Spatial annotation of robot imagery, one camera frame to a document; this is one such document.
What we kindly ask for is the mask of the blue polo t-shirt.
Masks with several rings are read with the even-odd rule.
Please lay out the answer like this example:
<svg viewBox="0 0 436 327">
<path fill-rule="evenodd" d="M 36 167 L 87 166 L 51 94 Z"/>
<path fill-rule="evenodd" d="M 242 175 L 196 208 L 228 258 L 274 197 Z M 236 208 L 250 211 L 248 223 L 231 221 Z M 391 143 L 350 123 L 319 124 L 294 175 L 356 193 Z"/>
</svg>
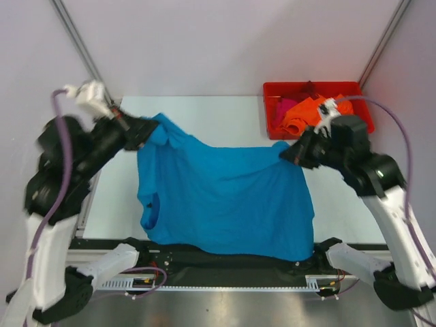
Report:
<svg viewBox="0 0 436 327">
<path fill-rule="evenodd" d="M 212 147 L 167 116 L 138 151 L 140 224 L 160 245 L 290 262 L 313 254 L 314 209 L 302 168 L 267 147 Z"/>
</svg>

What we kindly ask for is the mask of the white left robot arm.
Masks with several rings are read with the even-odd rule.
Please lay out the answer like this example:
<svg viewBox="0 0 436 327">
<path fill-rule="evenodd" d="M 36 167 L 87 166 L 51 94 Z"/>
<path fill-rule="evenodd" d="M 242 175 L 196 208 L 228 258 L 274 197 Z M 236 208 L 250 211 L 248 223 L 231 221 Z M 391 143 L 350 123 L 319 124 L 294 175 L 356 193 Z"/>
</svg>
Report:
<svg viewBox="0 0 436 327">
<path fill-rule="evenodd" d="M 7 297 L 2 326 L 49 326 L 79 313 L 97 288 L 119 274 L 159 272 L 146 243 L 135 238 L 93 263 L 67 264 L 92 178 L 119 151 L 140 150 L 157 121 L 107 104 L 104 85 L 96 80 L 57 89 L 50 100 L 55 117 L 37 140 L 42 154 L 25 191 L 25 273 Z"/>
</svg>

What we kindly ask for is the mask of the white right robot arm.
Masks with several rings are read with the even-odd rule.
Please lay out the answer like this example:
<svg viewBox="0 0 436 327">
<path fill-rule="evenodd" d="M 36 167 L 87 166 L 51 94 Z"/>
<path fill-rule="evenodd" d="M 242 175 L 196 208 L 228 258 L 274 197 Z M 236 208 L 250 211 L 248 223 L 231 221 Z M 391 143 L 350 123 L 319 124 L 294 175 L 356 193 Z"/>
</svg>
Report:
<svg viewBox="0 0 436 327">
<path fill-rule="evenodd" d="M 390 261 L 358 251 L 337 238 L 319 245 L 314 256 L 321 273 L 349 272 L 371 285 L 389 309 L 416 309 L 435 298 L 435 256 L 409 203 L 411 172 L 401 173 L 389 155 L 371 150 L 367 124 L 342 115 L 340 101 L 318 106 L 320 122 L 309 126 L 280 157 L 297 166 L 326 166 L 338 171 L 376 220 L 390 251 Z"/>
</svg>

